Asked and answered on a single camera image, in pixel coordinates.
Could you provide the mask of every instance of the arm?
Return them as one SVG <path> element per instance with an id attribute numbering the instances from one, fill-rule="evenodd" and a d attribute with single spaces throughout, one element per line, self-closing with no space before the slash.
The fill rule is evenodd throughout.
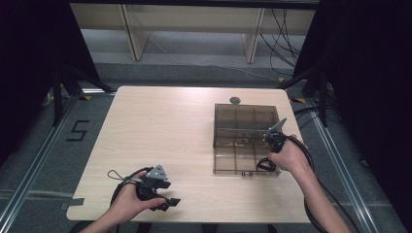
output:
<path id="1" fill-rule="evenodd" d="M 271 152 L 267 157 L 282 170 L 291 172 L 305 196 L 310 212 L 327 232 L 350 232 L 342 217 L 327 199 L 298 146 L 287 140 L 280 152 Z"/>
<path id="2" fill-rule="evenodd" d="M 145 176 L 146 172 L 136 175 L 137 178 Z M 118 224 L 130 221 L 142 211 L 157 207 L 164 203 L 163 198 L 154 198 L 148 201 L 141 201 L 136 195 L 136 186 L 130 181 L 119 192 L 113 205 L 94 223 L 85 228 L 82 233 L 110 232 Z"/>

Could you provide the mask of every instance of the tabletop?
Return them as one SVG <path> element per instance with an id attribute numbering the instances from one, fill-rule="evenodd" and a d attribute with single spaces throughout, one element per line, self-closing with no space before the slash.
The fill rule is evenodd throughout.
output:
<path id="1" fill-rule="evenodd" d="M 71 206 L 72 220 L 98 219 L 109 207 L 122 176 L 161 164 L 171 185 L 159 189 L 182 199 L 166 212 L 147 210 L 134 218 L 149 222 L 309 222 L 303 194 L 289 172 L 279 176 L 214 173 L 215 104 L 275 106 L 288 120 L 285 134 L 301 135 L 285 90 L 216 87 L 122 86 L 106 116 Z"/>

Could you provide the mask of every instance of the black curtain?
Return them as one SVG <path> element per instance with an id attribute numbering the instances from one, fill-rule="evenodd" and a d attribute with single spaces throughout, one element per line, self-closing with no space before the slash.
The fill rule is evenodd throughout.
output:
<path id="1" fill-rule="evenodd" d="M 18 149 L 61 64 L 99 81 L 69 3 L 0 1 L 0 166 Z"/>
<path id="2" fill-rule="evenodd" d="M 412 232 L 412 115 L 407 95 L 412 78 L 412 3 L 357 2 L 358 13 L 349 15 L 355 20 L 348 37 L 329 54 L 336 62 L 327 67 L 327 80 L 355 143 Z M 345 11 L 316 12 L 295 75 L 314 65 Z"/>

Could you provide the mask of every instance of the black cable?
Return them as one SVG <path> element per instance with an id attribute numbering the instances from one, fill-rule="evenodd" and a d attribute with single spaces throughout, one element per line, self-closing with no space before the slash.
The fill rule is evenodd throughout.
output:
<path id="1" fill-rule="evenodd" d="M 279 74 L 279 75 L 285 75 L 285 76 L 292 76 L 292 74 L 286 74 L 286 73 L 282 73 L 282 72 L 280 72 L 280 71 L 277 71 L 274 67 L 273 67 L 273 65 L 272 65 L 272 55 L 273 55 L 273 52 L 274 52 L 274 50 L 271 48 L 271 46 L 269 45 L 269 43 L 267 43 L 267 41 L 264 39 L 264 37 L 263 37 L 263 35 L 261 35 L 260 34 L 260 37 L 263 39 L 263 41 L 264 41 L 264 43 L 266 43 L 267 44 L 267 46 L 269 47 L 269 49 L 270 49 L 270 67 L 272 68 L 272 70 L 274 71 L 274 72 L 276 72 L 277 74 Z"/>
<path id="2" fill-rule="evenodd" d="M 282 32 L 283 30 L 283 25 L 281 28 L 279 28 L 279 31 Z M 278 45 L 280 48 L 282 48 L 283 50 L 289 51 L 289 52 L 293 52 L 293 50 L 285 48 L 284 46 L 282 46 L 281 44 L 279 44 L 279 39 L 281 38 L 281 33 L 279 33 L 278 38 L 275 38 L 275 36 L 272 34 L 272 38 L 275 41 L 275 46 Z"/>
<path id="3" fill-rule="evenodd" d="M 284 49 L 287 50 L 287 51 L 293 52 L 293 55 L 295 55 L 295 54 L 299 55 L 299 54 L 300 54 L 300 50 L 298 50 L 297 48 L 295 48 L 294 46 L 292 46 L 291 41 L 289 40 L 289 34 L 288 34 L 288 29 L 287 29 L 287 24 L 286 24 L 286 14 L 287 14 L 287 10 L 284 10 L 284 21 L 283 21 L 282 26 L 281 26 L 281 24 L 279 23 L 278 18 L 276 18 L 275 12 L 274 12 L 273 9 L 272 9 L 272 15 L 273 15 L 273 17 L 275 18 L 276 24 L 277 24 L 278 27 L 279 27 L 279 32 L 280 32 L 279 35 L 282 35 L 282 37 L 284 38 L 285 42 L 288 44 L 289 49 L 286 49 L 286 48 L 282 47 L 280 44 L 278 44 L 278 45 L 281 46 L 282 48 L 284 48 Z M 286 28 L 287 36 L 285 36 L 285 33 L 283 32 L 284 25 L 285 25 L 285 28 Z"/>
<path id="4" fill-rule="evenodd" d="M 136 172 L 130 174 L 130 176 L 124 177 L 124 178 L 123 178 L 116 170 L 110 170 L 110 171 L 107 173 L 107 176 L 108 176 L 109 178 L 111 178 L 111 179 L 121 181 L 121 184 L 122 184 L 122 185 L 126 185 L 127 182 L 128 182 L 131 178 L 133 178 L 134 176 L 136 176 L 137 174 L 139 174 L 139 173 L 141 173 L 141 172 L 144 172 L 144 171 L 149 172 L 149 171 L 151 171 L 153 168 L 154 168 L 154 167 L 145 167 L 145 168 L 142 168 L 142 169 L 137 170 Z M 110 173 L 111 173 L 111 172 L 116 173 L 116 175 L 118 175 L 118 178 L 110 176 Z M 119 187 L 119 185 L 118 185 L 118 188 L 117 188 L 118 191 L 120 191 L 120 190 L 122 189 L 122 187 Z M 113 202 L 115 201 L 115 199 L 117 198 L 117 194 L 115 194 L 115 193 L 114 193 L 114 195 L 116 195 L 116 196 L 112 197 L 112 201 L 111 201 L 111 203 L 110 203 L 111 206 L 112 206 Z M 115 231 L 115 232 L 116 232 L 116 233 L 119 233 L 119 232 L 120 232 L 120 224 L 116 225 L 116 231 Z"/>
<path id="5" fill-rule="evenodd" d="M 310 118 L 308 121 L 306 121 L 303 125 L 299 126 L 299 129 L 302 129 L 304 126 L 306 126 L 310 121 L 314 120 L 316 117 L 319 117 L 319 115 L 313 116 Z"/>
<path id="6" fill-rule="evenodd" d="M 316 107 L 308 107 L 308 108 L 296 110 L 296 111 L 293 112 L 293 114 L 294 114 L 294 116 L 296 117 L 296 115 L 298 115 L 298 114 L 305 114 L 305 113 L 307 113 L 307 112 L 315 111 L 315 110 L 318 110 L 318 109 L 319 109 L 318 106 L 316 106 Z"/>
<path id="7" fill-rule="evenodd" d="M 332 118 L 328 117 L 328 116 L 331 116 L 331 115 L 339 115 L 339 114 L 326 114 L 326 118 L 327 118 L 328 120 L 332 121 L 332 122 L 335 122 L 335 123 L 338 123 L 338 124 L 342 124 L 342 119 L 341 119 L 341 118 L 339 118 L 339 121 L 338 121 L 338 120 L 336 120 L 336 119 L 332 119 Z"/>
<path id="8" fill-rule="evenodd" d="M 315 173 L 315 164 L 313 163 L 312 160 L 312 155 L 310 154 L 309 150 L 306 148 L 305 145 L 303 145 L 299 140 L 297 140 L 295 137 L 292 136 L 286 136 L 287 139 L 289 139 L 291 142 L 293 142 L 295 145 L 297 145 L 303 152 L 303 154 L 305 155 L 306 159 L 308 160 L 309 166 L 311 167 L 312 171 Z M 347 217 L 348 220 L 351 221 L 351 223 L 354 225 L 355 230 L 357 232 L 360 232 L 358 227 L 356 226 L 354 220 L 351 218 L 351 216 L 349 215 L 349 213 L 345 210 L 345 208 L 340 204 L 340 202 L 331 194 L 331 192 L 325 187 L 324 184 L 321 183 L 321 181 L 319 181 L 319 179 L 317 178 L 319 184 L 321 185 L 321 187 L 324 189 L 324 191 L 336 202 L 336 204 L 338 205 L 338 207 L 342 210 L 342 212 L 344 213 L 344 215 Z M 308 215 L 309 220 L 312 222 L 312 224 L 315 226 L 315 228 L 317 228 L 318 231 L 320 232 L 326 232 L 322 226 L 315 220 L 315 218 L 313 217 L 312 213 L 310 212 L 309 208 L 307 207 L 306 204 L 306 200 L 304 200 L 304 205 L 305 205 L 305 211 L 306 211 L 306 215 Z"/>
<path id="9" fill-rule="evenodd" d="M 300 116 L 298 116 L 297 118 L 296 118 L 296 121 L 298 121 L 302 116 L 304 116 L 306 113 L 302 113 Z"/>
<path id="10" fill-rule="evenodd" d="M 271 55 L 271 56 L 272 56 L 273 53 L 275 53 L 275 54 L 277 54 L 277 55 L 279 56 L 279 58 L 281 58 L 283 61 L 285 61 L 285 63 L 287 63 L 288 65 L 294 67 L 294 64 L 293 64 L 293 63 L 291 63 L 290 61 L 288 61 L 282 54 L 280 54 L 278 51 L 274 50 L 274 47 L 271 47 L 271 46 L 269 45 L 269 43 L 267 43 L 266 39 L 264 39 L 264 37 L 263 37 L 262 34 L 260 34 L 260 37 L 261 37 L 261 39 L 263 39 L 264 43 L 266 43 L 267 46 L 270 48 L 270 50 L 271 50 L 270 55 Z"/>

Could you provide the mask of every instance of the wire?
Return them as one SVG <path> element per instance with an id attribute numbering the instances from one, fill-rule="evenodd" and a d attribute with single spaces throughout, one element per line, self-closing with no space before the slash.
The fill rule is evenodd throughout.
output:
<path id="1" fill-rule="evenodd" d="M 112 177 L 112 176 L 110 176 L 110 173 L 112 173 L 112 172 L 116 173 L 116 175 L 118 175 L 118 176 L 117 176 L 117 177 Z M 123 181 L 123 180 L 124 180 L 124 178 L 123 178 L 116 170 L 110 170 L 110 171 L 107 173 L 107 176 L 108 176 L 109 178 L 112 178 L 112 179 L 118 180 L 118 181 Z"/>
<path id="2" fill-rule="evenodd" d="M 292 136 L 286 136 L 287 139 L 289 139 L 291 142 L 295 143 L 303 152 L 303 154 L 305 155 L 306 159 L 308 160 L 309 166 L 312 168 L 312 171 L 315 173 L 315 164 L 313 162 L 312 159 L 312 155 L 310 154 L 309 150 L 305 147 L 305 145 L 303 145 L 300 141 L 298 141 L 295 137 Z M 317 178 L 319 184 L 321 185 L 321 187 L 324 189 L 324 191 L 336 202 L 336 204 L 338 205 L 339 209 L 342 210 L 343 214 L 348 218 L 348 220 L 351 221 L 351 223 L 353 224 L 355 230 L 357 232 L 360 232 L 360 230 L 358 229 L 357 225 L 355 224 L 354 220 L 351 218 L 351 216 L 349 215 L 349 213 L 346 211 L 346 209 L 340 204 L 340 202 L 336 199 L 335 196 L 333 196 L 333 194 L 326 188 L 326 186 L 321 183 L 321 181 L 319 181 L 319 179 Z M 307 203 L 306 200 L 304 200 L 304 205 L 305 205 L 305 211 L 306 214 L 308 215 L 310 221 L 312 222 L 312 224 L 320 231 L 320 232 L 326 232 L 322 226 L 315 220 L 315 218 L 313 217 L 312 213 L 310 212 L 309 208 L 307 207 Z"/>
<path id="3" fill-rule="evenodd" d="M 150 36 L 149 39 L 150 39 L 160 50 L 162 50 L 162 51 L 163 51 L 164 53 L 166 53 L 167 55 L 170 55 L 170 53 L 169 53 L 167 50 L 165 50 L 163 47 L 161 47 L 161 46 L 158 44 L 158 42 L 153 39 L 153 36 Z M 228 66 L 219 66 L 219 65 L 199 65 L 199 64 L 195 64 L 195 63 L 191 63 L 191 62 L 183 62 L 183 61 L 177 60 L 177 59 L 175 59 L 175 58 L 173 58 L 173 57 L 169 57 L 169 58 L 170 58 L 171 60 L 177 62 L 177 63 L 180 63 L 180 64 L 200 66 L 200 67 L 218 67 L 218 68 L 223 68 L 223 69 L 228 69 L 228 70 L 240 71 L 240 72 L 243 72 L 243 73 L 248 74 L 248 75 L 251 75 L 251 76 L 266 78 L 266 79 L 269 79 L 269 80 L 271 80 L 271 81 L 273 81 L 273 82 L 275 82 L 275 83 L 281 83 L 281 82 L 279 82 L 279 81 L 277 81 L 276 79 L 273 79 L 273 78 L 271 78 L 271 77 L 264 76 L 264 75 L 254 74 L 254 73 L 251 73 L 251 72 L 248 72 L 248 71 L 239 69 L 239 68 L 228 67 Z"/>
<path id="4" fill-rule="evenodd" d="M 293 57 L 293 60 L 296 61 L 296 60 L 297 60 L 296 55 L 300 55 L 300 50 L 298 50 L 297 48 L 295 48 L 294 46 L 292 46 L 291 41 L 290 41 L 290 39 L 289 39 L 288 25 L 287 25 L 287 23 L 286 23 L 287 12 L 288 12 L 287 9 L 284 9 L 284 10 L 283 10 L 283 22 L 282 22 L 282 26 L 281 26 L 281 24 L 279 23 L 278 18 L 276 18 L 274 9 L 272 9 L 272 15 L 273 15 L 273 17 L 275 18 L 276 24 L 277 24 L 278 27 L 279 27 L 279 35 L 278 35 L 278 39 L 276 40 L 276 43 L 278 44 L 278 40 L 279 40 L 280 36 L 282 35 L 283 39 L 285 40 L 285 42 L 287 43 L 287 45 L 288 45 L 289 48 L 287 49 L 287 48 L 281 46 L 280 44 L 278 44 L 278 45 L 279 45 L 281 48 L 283 48 L 284 50 L 289 51 L 289 52 L 291 53 L 291 56 Z"/>
<path id="5" fill-rule="evenodd" d="M 302 129 L 304 126 L 306 126 L 310 121 L 314 120 L 316 117 L 319 117 L 319 115 L 313 116 L 311 119 L 307 120 L 303 125 L 299 126 L 299 129 Z"/>
<path id="6" fill-rule="evenodd" d="M 278 51 L 275 50 L 276 44 L 275 46 L 270 46 L 269 43 L 266 41 L 266 39 L 264 39 L 263 35 L 260 34 L 261 39 L 263 39 L 264 43 L 267 44 L 267 46 L 270 48 L 271 53 L 270 53 L 270 57 L 272 57 L 273 53 L 275 53 L 276 55 L 279 56 L 280 59 L 282 59 L 283 61 L 285 61 L 285 63 L 287 63 L 288 65 L 294 67 L 295 65 L 293 63 L 291 63 L 290 61 L 288 61 L 282 54 L 280 54 Z"/>
<path id="7" fill-rule="evenodd" d="M 334 110 L 332 105 L 326 105 L 326 109 L 327 110 Z M 300 110 L 296 110 L 293 112 L 294 116 L 296 117 L 296 120 L 299 120 L 303 115 L 309 113 L 309 112 L 313 112 L 313 111 L 318 111 L 319 110 L 319 106 L 315 106 L 315 107 L 308 107 L 308 108 L 303 108 Z M 329 116 L 333 116 L 333 115 L 339 115 L 338 113 L 330 113 L 330 114 L 326 114 L 326 118 L 329 119 L 332 122 L 335 123 L 339 123 L 341 124 L 340 121 L 336 120 L 336 119 L 332 119 Z M 303 128 L 304 126 L 306 126 L 307 123 L 309 123 L 311 120 L 315 119 L 318 116 L 315 116 L 313 118 L 311 118 L 310 120 L 308 120 L 307 122 L 304 123 L 304 125 L 300 126 L 299 129 Z"/>
<path id="8" fill-rule="evenodd" d="M 333 116 L 333 115 L 339 115 L 339 114 L 328 114 L 328 115 L 326 115 L 326 118 L 328 119 L 328 120 L 330 120 L 330 121 L 332 121 L 332 122 L 335 122 L 335 123 L 338 123 L 338 124 L 342 124 L 342 119 L 341 118 L 339 118 L 338 120 L 336 120 L 336 119 L 332 119 L 332 118 L 330 118 L 329 116 Z"/>

